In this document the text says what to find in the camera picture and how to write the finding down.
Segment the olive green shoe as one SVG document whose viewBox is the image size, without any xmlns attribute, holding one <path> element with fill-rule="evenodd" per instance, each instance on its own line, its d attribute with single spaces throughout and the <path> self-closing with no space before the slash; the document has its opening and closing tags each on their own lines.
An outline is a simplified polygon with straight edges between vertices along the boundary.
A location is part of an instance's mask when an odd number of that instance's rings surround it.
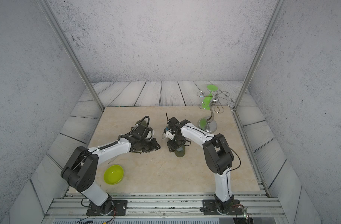
<svg viewBox="0 0 341 224">
<path fill-rule="evenodd" d="M 171 153 L 174 152 L 177 157 L 183 157 L 185 155 L 186 141 L 184 137 L 167 131 L 163 133 L 162 139 L 167 139 L 167 147 Z"/>
<path fill-rule="evenodd" d="M 134 126 L 131 127 L 131 131 L 134 130 L 139 124 L 142 124 L 142 125 L 148 127 L 148 126 L 149 126 L 149 125 L 147 124 L 148 122 L 149 122 L 149 121 L 146 122 L 146 121 L 144 121 L 144 120 L 143 120 L 143 121 L 139 120 Z M 113 162 L 117 157 L 118 157 L 118 156 L 112 158 L 112 159 L 108 162 L 108 164 L 110 164 L 111 162 Z"/>
</svg>

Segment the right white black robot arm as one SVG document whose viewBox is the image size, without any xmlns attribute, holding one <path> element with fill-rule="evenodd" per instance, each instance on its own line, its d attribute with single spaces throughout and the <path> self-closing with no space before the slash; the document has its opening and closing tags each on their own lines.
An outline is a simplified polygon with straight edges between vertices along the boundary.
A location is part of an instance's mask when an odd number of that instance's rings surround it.
<svg viewBox="0 0 341 224">
<path fill-rule="evenodd" d="M 234 161 L 232 148 L 222 134 L 207 133 L 188 120 L 178 121 L 175 117 L 167 120 L 164 137 L 168 138 L 170 152 L 178 157 L 185 154 L 186 143 L 196 143 L 203 148 L 206 164 L 214 173 L 216 191 L 215 208 L 220 214 L 228 214 L 239 202 L 231 190 L 230 172 Z"/>
</svg>

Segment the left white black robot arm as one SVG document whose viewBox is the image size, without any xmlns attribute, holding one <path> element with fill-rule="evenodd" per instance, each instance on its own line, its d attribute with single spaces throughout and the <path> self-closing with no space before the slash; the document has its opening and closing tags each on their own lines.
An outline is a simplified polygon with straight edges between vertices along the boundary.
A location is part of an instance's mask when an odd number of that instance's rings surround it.
<svg viewBox="0 0 341 224">
<path fill-rule="evenodd" d="M 103 146 L 77 147 L 61 171 L 61 177 L 90 201 L 101 215 L 113 211 L 112 197 L 95 181 L 98 166 L 119 155 L 127 153 L 149 153 L 160 149 L 153 138 L 153 129 L 149 127 L 149 116 L 143 117 L 131 131 L 118 136 L 114 142 Z"/>
</svg>

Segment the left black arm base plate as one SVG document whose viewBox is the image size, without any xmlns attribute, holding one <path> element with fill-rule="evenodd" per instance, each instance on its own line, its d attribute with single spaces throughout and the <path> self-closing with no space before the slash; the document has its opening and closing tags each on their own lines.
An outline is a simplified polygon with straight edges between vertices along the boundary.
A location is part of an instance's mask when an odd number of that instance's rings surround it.
<svg viewBox="0 0 341 224">
<path fill-rule="evenodd" d="M 102 206 L 97 206 L 92 201 L 87 207 L 87 216 L 125 216 L 128 206 L 127 200 L 106 201 Z"/>
</svg>

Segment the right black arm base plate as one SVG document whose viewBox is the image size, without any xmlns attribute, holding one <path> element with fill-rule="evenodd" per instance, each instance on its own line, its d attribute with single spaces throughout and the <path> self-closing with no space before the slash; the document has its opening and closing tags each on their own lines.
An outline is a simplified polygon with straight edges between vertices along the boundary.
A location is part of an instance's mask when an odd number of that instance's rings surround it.
<svg viewBox="0 0 341 224">
<path fill-rule="evenodd" d="M 243 208 L 239 200 L 229 199 L 226 202 L 215 200 L 203 200 L 200 212 L 204 215 L 243 215 Z"/>
</svg>

